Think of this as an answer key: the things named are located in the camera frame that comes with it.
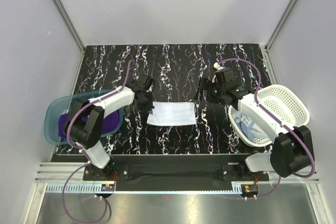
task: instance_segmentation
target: perforated basket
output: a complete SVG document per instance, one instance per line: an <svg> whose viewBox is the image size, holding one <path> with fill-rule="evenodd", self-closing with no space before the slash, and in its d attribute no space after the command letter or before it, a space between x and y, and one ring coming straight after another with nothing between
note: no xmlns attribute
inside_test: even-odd
<svg viewBox="0 0 336 224"><path fill-rule="evenodd" d="M260 89L258 100L282 122L289 122L297 127L309 122L310 116L305 105L292 91L282 85L271 85ZM234 108L230 106L228 114L231 125L245 144L253 147L264 147L272 143L269 138L254 138L253 142L250 141L236 124L232 116L233 112Z"/></svg>

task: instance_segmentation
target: purple cloth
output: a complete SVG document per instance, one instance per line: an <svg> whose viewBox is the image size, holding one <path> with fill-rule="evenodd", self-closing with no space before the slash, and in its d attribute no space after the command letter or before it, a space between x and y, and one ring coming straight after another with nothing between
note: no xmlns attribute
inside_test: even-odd
<svg viewBox="0 0 336 224"><path fill-rule="evenodd" d="M63 114L59 117L58 120L58 136L60 136L61 138L67 138L66 134L64 134L63 132L63 127L68 118L68 115L69 113ZM83 116L82 120L84 122L87 122L88 120L87 116ZM106 118L104 118L101 134L103 135L114 131L119 125L119 120L120 120L119 110L116 110L113 113L109 114Z"/></svg>

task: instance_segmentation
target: gray floor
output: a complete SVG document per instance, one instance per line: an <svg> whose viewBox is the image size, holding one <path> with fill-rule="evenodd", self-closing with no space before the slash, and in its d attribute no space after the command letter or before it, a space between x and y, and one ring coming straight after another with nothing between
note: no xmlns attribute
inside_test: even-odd
<svg viewBox="0 0 336 224"><path fill-rule="evenodd" d="M261 185L260 195L271 190ZM85 194L67 194L70 212L81 221L94 221L104 210L103 202ZM317 223L305 185L282 184L269 198L244 201L240 196L218 195L121 195L108 198L112 215L101 223ZM61 195L48 193L37 221L39 224L74 223L64 214Z"/></svg>

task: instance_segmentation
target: marble tabletop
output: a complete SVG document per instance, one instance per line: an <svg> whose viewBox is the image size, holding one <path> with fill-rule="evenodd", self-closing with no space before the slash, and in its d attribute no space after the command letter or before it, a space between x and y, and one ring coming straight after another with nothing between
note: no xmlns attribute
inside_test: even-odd
<svg viewBox="0 0 336 224"><path fill-rule="evenodd" d="M151 75L156 81L154 101L192 101L199 78L213 76L211 66L228 58L247 59L255 64L262 75L262 87L265 87L271 83L262 56L258 44L88 46L75 93L122 85L130 59L136 62L140 72ZM257 86L257 73L247 64L229 62L225 66L233 69L242 84ZM230 124L227 105L202 101L196 107L196 125L159 127L148 125L148 115L130 105L123 109L120 130L102 137L101 142L109 154L252 153L269 148L249 147L238 138ZM77 151L62 145L56 153L76 154Z"/></svg>

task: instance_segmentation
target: white wall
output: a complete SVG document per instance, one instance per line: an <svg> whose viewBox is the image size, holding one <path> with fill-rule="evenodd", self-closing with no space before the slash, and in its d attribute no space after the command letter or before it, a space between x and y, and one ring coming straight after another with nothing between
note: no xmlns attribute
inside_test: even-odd
<svg viewBox="0 0 336 224"><path fill-rule="evenodd" d="M0 10L0 216L18 224L52 151L46 110L68 94L80 52L51 0L0 0Z"/></svg>
<svg viewBox="0 0 336 224"><path fill-rule="evenodd" d="M62 0L84 44L265 44L290 0Z"/></svg>
<svg viewBox="0 0 336 224"><path fill-rule="evenodd" d="M270 50L281 84L307 106L317 172L336 220L336 1L298 0Z"/></svg>

